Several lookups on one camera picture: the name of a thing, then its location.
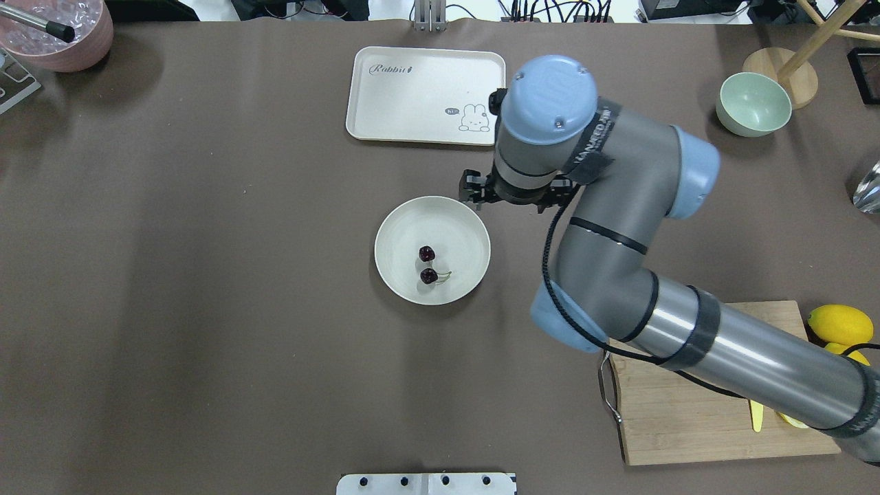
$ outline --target brown table surface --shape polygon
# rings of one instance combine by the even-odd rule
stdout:
[[[728,302],[880,322],[880,219],[849,201],[880,158],[880,109],[859,98],[854,42],[813,56],[819,94],[785,129],[745,139],[714,117],[752,51],[811,32],[135,24],[96,69],[35,70],[45,89],[0,117],[0,492],[317,495],[345,473],[445,469],[516,472],[521,493],[876,492],[877,468],[844,454],[625,466],[597,356],[528,317],[550,216],[484,208],[482,284],[408,303],[376,272],[379,224],[454,197],[491,151],[344,128],[365,46],[490,50],[508,76],[571,55],[604,96],[722,152],[715,191],[664,224],[651,269]]]

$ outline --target light green bowl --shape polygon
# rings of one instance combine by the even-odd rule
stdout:
[[[721,85],[715,112],[721,124],[738,136],[765,136],[788,123],[791,99],[771,78],[739,72]]]

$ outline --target black cable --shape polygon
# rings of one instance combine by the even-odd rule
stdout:
[[[568,200],[565,203],[560,205],[559,210],[556,211],[556,215],[554,215],[553,220],[551,220],[551,222],[550,222],[550,228],[547,229],[547,236],[544,241],[544,253],[541,256],[541,276],[544,279],[544,287],[547,290],[547,294],[550,296],[550,300],[553,302],[554,306],[556,307],[556,311],[559,312],[562,319],[565,320],[565,322],[569,326],[571,326],[571,328],[575,332],[577,332],[583,338],[587,339],[587,341],[589,341],[591,344],[597,346],[599,349],[602,349],[603,351],[608,351],[608,352],[611,352],[614,354],[618,354],[618,355],[623,356],[625,358],[632,358],[632,359],[636,359],[639,361],[644,361],[646,363],[651,363],[652,365],[659,365],[664,362],[660,358],[657,358],[655,356],[647,356],[645,354],[639,354],[637,352],[631,352],[631,351],[627,351],[627,350],[620,349],[617,347],[613,347],[613,346],[606,344],[606,343],[600,341],[599,339],[597,339],[590,332],[588,332],[583,327],[581,327],[581,325],[578,324],[577,321],[575,321],[571,317],[570,314],[568,314],[568,311],[566,311],[565,308],[562,307],[562,303],[559,301],[559,297],[557,297],[556,291],[554,290],[553,285],[550,284],[550,269],[548,268],[547,265],[550,260],[550,247],[553,244],[553,237],[554,237],[554,233],[556,231],[556,226],[557,226],[557,224],[559,224],[559,220],[562,217],[562,214],[565,212],[565,210],[571,204],[572,199],[575,196],[577,196],[577,193],[580,190],[580,188],[581,188],[580,184],[575,185],[575,188],[572,190],[571,196],[568,197]],[[691,381],[692,383],[700,385],[701,387],[707,388],[713,392],[717,392],[718,394],[727,395],[729,397],[737,397],[737,398],[742,397],[739,394],[736,394],[736,393],[731,392],[729,390],[726,390],[724,388],[720,388],[720,387],[717,387],[717,386],[712,385],[710,383],[707,383],[703,380],[700,380],[699,378],[692,376],[691,374],[688,374],[688,373],[685,373],[682,371],[676,371],[675,373],[677,375]]]
[[[574,21],[577,22],[577,13],[581,10],[581,7],[588,5],[588,6],[590,6],[590,8],[592,8],[592,5],[590,5],[587,2],[587,0],[581,0],[580,2],[576,2],[576,4],[577,5],[575,5],[574,7],[571,8],[570,11],[568,11],[568,15],[565,16],[564,22],[568,22],[568,20],[573,17],[574,17]]]
[[[562,19],[562,7],[560,7],[559,4],[556,3],[556,0],[553,0],[553,5],[556,6],[556,11],[559,12],[559,21],[560,21],[560,22],[565,22],[565,21]]]
[[[298,10],[298,11],[294,11],[294,12],[293,12],[292,14],[290,14],[289,16],[276,16],[275,14],[273,14],[273,13],[269,10],[268,5],[263,5],[263,10],[266,11],[266,13],[267,13],[268,15],[270,15],[271,17],[273,17],[273,18],[286,19],[286,18],[292,18],[293,16],[297,15],[299,12],[303,11],[303,8],[305,7],[305,4],[302,3],[302,2],[297,2],[297,5],[299,5],[299,10]]]
[[[722,11],[720,7],[717,7],[715,5],[710,4],[708,0],[703,0],[703,3],[708,5],[709,8],[712,9],[713,11],[715,11],[716,14],[718,14],[720,16],[724,16],[724,17],[729,17],[729,18],[738,16],[739,14],[743,13],[746,9],[748,9],[749,7],[752,6],[752,0],[749,0],[748,2],[745,3],[743,8],[739,9],[738,11],[733,11],[733,12],[726,11],[725,12],[725,11]]]
[[[579,3],[581,3],[581,0],[572,0],[571,2],[562,2],[561,4],[558,4],[558,5],[562,6],[562,5],[571,5],[571,4],[579,4]],[[544,12],[544,11],[545,11],[544,9],[541,9],[539,11],[532,12],[532,15],[540,14],[541,12]]]
[[[330,11],[327,11],[327,9],[326,9],[326,5],[322,4],[321,6],[324,7],[324,11],[323,11],[323,12],[310,11],[310,10],[308,10],[308,9],[305,8],[305,2],[303,2],[303,10],[306,11],[306,12],[309,12],[310,14],[315,14],[316,16],[334,16],[334,15],[336,15],[336,14],[330,12]]]
[[[841,356],[849,356],[851,353],[856,352],[860,349],[880,349],[880,344],[866,343],[866,344],[850,345],[840,355]]]
[[[676,371],[675,374],[680,376],[681,378],[684,378],[685,380],[690,381],[691,383],[696,383],[697,385],[699,385],[703,388],[706,388],[708,390],[711,390],[717,394],[726,395],[727,397],[734,397],[736,399],[745,399],[745,397],[741,396],[740,394],[737,394],[736,392],[731,392],[727,388],[721,388],[721,387],[717,387],[716,385],[712,385],[711,383],[708,383],[707,381],[700,380],[699,378],[693,376],[692,374],[688,374],[683,371]]]
[[[467,12],[467,15],[471,16],[471,18],[477,18],[477,16],[473,15],[473,14],[471,13],[471,11],[469,11],[469,10],[466,9],[465,7],[462,7],[462,6],[459,5],[459,4],[449,4],[449,5],[446,5],[446,8],[447,8],[447,9],[449,9],[450,7],[458,7],[458,8],[461,9],[462,11]]]
[[[584,2],[583,5],[578,5],[577,12],[575,12],[575,22],[577,21],[577,14],[581,13],[581,7],[585,7],[583,9],[583,22],[587,22],[587,19],[590,17],[596,16],[596,7],[593,7],[593,4],[589,2]]]

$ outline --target electronic device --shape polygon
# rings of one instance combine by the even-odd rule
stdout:
[[[742,0],[639,0],[648,20],[733,12]]]
[[[178,0],[105,0],[114,22],[144,20],[199,20],[195,11]]]

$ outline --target black box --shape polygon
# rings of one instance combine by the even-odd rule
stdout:
[[[742,0],[640,0],[649,20],[736,11]]]

